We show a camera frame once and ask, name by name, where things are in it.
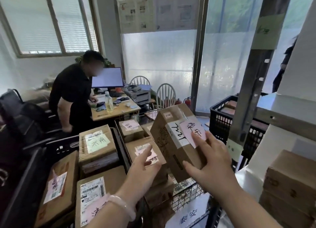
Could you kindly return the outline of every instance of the bottle with yellow liquid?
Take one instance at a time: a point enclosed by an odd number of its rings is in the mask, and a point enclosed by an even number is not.
[[[113,99],[110,97],[108,91],[105,92],[105,108],[108,113],[114,110]]]

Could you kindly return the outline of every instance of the white jade bangle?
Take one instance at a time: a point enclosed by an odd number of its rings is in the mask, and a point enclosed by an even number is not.
[[[122,200],[120,197],[116,196],[116,195],[110,195],[110,197],[108,198],[109,202],[113,202],[117,205],[119,205],[120,207],[123,207],[126,211],[126,213],[130,216],[130,221],[134,221],[136,218],[136,213],[133,210],[132,207],[130,207],[124,200]]]

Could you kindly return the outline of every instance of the left hand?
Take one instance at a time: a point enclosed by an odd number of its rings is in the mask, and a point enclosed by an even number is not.
[[[123,186],[116,193],[118,197],[123,199],[132,208],[145,195],[151,187],[154,178],[161,168],[161,163],[158,161],[151,164],[151,161],[146,161],[151,155],[152,145],[147,147],[142,154],[136,157],[130,167]]]
[[[97,95],[90,95],[89,100],[93,103],[97,103],[99,101],[97,99]]]

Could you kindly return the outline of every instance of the monitor screen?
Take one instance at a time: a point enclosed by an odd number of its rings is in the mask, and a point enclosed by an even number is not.
[[[97,77],[92,77],[92,87],[123,87],[122,70],[120,67],[106,67]]]

